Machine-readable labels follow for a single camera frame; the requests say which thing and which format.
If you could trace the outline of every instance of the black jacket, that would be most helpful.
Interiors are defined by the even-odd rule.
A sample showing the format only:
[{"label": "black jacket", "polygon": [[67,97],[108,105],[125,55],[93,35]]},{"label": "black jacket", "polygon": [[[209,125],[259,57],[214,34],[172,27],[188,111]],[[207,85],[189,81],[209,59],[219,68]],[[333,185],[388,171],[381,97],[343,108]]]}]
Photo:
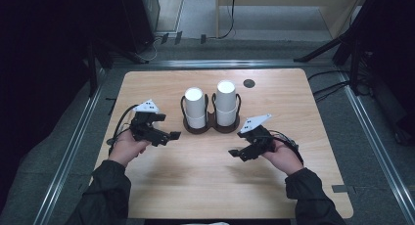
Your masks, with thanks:
[{"label": "black jacket", "polygon": [[[67,224],[125,224],[131,182],[124,173],[121,164],[104,160]],[[298,200],[297,224],[345,224],[314,172],[304,168],[285,181],[287,197]]]}]

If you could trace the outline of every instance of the person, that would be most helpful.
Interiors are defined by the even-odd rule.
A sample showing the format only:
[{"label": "person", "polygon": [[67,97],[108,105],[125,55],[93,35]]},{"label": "person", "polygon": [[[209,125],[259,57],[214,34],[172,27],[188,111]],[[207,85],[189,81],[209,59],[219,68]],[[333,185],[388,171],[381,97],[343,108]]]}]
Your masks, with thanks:
[{"label": "person", "polygon": [[[66,224],[125,224],[131,182],[125,167],[143,154],[150,144],[136,142],[131,132],[121,133],[109,158],[92,173],[93,181]],[[296,154],[284,143],[274,140],[274,152],[262,156],[288,175],[285,179],[287,197],[298,200],[297,224],[345,224],[334,203],[322,189],[320,178],[305,168]]]}]

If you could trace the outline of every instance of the stack of white cups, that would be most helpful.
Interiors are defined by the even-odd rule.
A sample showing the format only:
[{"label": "stack of white cups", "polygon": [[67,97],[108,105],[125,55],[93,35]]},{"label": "stack of white cups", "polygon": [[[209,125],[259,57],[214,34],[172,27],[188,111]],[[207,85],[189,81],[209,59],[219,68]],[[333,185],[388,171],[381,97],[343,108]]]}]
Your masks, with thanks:
[{"label": "stack of white cups", "polygon": [[216,99],[216,122],[221,126],[229,126],[236,118],[236,91],[235,84],[230,80],[222,80],[217,84]]},{"label": "stack of white cups", "polygon": [[198,87],[191,87],[185,92],[186,119],[190,127],[200,129],[206,125],[206,103],[204,93]]}]

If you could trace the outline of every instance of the human hand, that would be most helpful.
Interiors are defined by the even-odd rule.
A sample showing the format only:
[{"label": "human hand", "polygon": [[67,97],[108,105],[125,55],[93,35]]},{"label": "human hand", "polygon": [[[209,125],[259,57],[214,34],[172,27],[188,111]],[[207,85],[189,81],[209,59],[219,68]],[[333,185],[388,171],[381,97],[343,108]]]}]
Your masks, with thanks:
[{"label": "human hand", "polygon": [[284,143],[274,140],[272,144],[275,148],[274,153],[266,152],[262,156],[267,158],[276,168],[287,175],[291,175],[304,168],[297,155]]},{"label": "human hand", "polygon": [[150,142],[147,140],[136,141],[132,137],[131,131],[126,130],[118,136],[108,159],[116,161],[126,167],[134,158],[143,154],[149,144]]}]

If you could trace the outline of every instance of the wooden tabletop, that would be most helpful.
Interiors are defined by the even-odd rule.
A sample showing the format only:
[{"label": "wooden tabletop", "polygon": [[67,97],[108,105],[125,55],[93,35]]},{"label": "wooden tabletop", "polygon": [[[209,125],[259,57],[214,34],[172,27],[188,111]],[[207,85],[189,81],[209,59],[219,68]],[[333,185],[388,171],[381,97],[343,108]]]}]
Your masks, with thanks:
[{"label": "wooden tabletop", "polygon": [[[232,133],[211,128],[194,135],[183,126],[180,99],[189,87],[209,96],[220,80],[234,81],[241,96],[241,123]],[[244,81],[254,81],[253,88]],[[347,193],[334,193],[343,185],[320,114],[305,73],[299,68],[132,71],[122,83],[96,167],[108,157],[106,141],[112,138],[121,115],[132,105],[152,99],[165,121],[158,129],[181,131],[179,140],[166,146],[149,146],[129,163],[131,180],[129,217],[134,218],[292,218],[296,201],[286,197],[286,175],[263,157],[242,162],[228,153],[249,143],[237,136],[247,117],[271,113],[263,123],[300,145],[304,165],[317,173],[323,190],[343,218],[353,214]],[[129,122],[133,113],[126,117]]]}]

